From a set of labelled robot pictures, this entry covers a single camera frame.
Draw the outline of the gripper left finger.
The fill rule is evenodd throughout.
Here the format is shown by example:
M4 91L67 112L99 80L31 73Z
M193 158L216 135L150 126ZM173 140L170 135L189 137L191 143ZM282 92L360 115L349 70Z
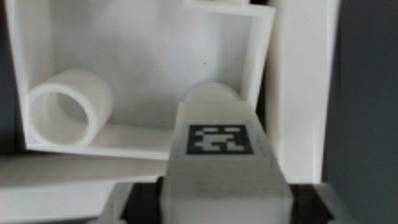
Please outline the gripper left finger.
M163 187L164 177L155 182L118 183L102 214L88 224L163 224Z

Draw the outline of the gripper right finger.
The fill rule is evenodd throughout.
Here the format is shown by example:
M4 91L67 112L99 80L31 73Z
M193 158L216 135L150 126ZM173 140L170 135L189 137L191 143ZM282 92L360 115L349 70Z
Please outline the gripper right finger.
M333 186L292 184L294 208L290 224L356 224Z

